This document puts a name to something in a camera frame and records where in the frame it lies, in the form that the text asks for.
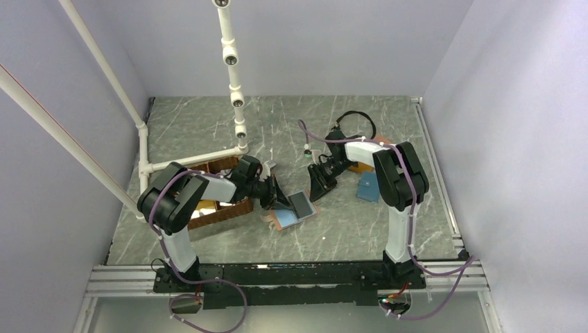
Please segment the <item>grey credit card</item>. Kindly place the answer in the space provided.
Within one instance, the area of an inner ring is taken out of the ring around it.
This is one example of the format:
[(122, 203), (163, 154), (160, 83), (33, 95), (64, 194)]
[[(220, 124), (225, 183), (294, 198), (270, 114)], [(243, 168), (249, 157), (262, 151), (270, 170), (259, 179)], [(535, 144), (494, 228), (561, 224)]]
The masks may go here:
[(299, 191), (287, 197), (297, 220), (304, 220), (318, 213), (315, 205), (310, 201), (305, 191)]

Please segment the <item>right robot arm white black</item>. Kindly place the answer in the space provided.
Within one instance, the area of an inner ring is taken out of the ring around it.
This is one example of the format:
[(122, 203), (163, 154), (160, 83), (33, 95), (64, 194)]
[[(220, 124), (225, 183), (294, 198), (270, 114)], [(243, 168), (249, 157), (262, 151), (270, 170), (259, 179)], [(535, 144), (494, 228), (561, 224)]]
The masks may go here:
[(398, 288), (416, 271), (414, 254), (415, 215), (429, 191), (429, 179), (409, 142), (386, 144), (357, 135), (345, 138), (336, 130), (324, 139), (331, 155), (324, 162), (310, 164), (310, 201), (332, 191), (336, 178), (353, 164), (374, 169), (379, 196), (388, 206), (388, 240), (383, 253), (382, 278)]

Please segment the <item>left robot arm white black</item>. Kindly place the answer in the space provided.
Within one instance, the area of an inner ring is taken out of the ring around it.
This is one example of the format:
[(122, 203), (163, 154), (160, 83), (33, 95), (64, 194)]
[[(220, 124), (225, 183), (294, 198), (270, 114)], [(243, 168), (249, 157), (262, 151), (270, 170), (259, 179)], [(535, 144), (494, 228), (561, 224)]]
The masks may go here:
[(244, 155), (226, 176), (170, 163), (144, 190), (137, 209), (156, 232), (172, 283), (181, 291), (199, 282), (199, 259), (189, 239), (188, 224), (198, 203), (212, 200), (236, 204), (257, 199), (265, 210), (293, 210), (275, 176), (257, 158)]

